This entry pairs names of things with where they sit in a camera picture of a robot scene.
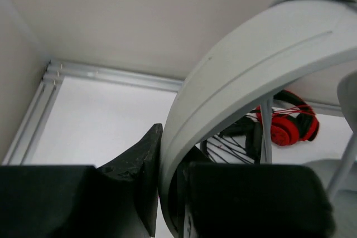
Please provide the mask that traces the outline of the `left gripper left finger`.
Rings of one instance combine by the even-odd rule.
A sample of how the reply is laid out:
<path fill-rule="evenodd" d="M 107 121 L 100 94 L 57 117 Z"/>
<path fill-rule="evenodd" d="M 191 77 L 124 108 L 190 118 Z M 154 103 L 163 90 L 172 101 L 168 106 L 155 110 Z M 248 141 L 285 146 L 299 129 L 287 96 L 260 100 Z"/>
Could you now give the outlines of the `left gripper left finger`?
<path fill-rule="evenodd" d="M 154 237 L 162 125 L 101 167 L 1 167 L 2 237 Z"/>

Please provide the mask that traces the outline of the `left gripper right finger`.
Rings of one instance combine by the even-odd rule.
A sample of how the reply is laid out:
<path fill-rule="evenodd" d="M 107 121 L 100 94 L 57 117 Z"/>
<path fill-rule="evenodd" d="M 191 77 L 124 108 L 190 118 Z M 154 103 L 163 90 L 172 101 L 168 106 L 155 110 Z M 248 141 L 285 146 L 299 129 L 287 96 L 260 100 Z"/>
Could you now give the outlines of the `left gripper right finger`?
<path fill-rule="evenodd" d="M 332 205 L 306 166 L 227 164 L 190 150 L 176 170 L 179 237 L 332 237 Z"/>

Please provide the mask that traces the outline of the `white grey headphones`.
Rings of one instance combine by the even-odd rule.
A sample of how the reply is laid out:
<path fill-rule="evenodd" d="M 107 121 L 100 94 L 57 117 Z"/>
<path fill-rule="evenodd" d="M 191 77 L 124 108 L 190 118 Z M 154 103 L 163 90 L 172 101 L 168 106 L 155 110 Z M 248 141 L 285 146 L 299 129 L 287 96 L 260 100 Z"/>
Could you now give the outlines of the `white grey headphones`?
<path fill-rule="evenodd" d="M 219 41 L 186 78 L 163 130 L 158 191 L 172 235 L 170 184 L 195 144 L 295 80 L 355 59 L 356 8 L 341 2 L 284 2 Z"/>

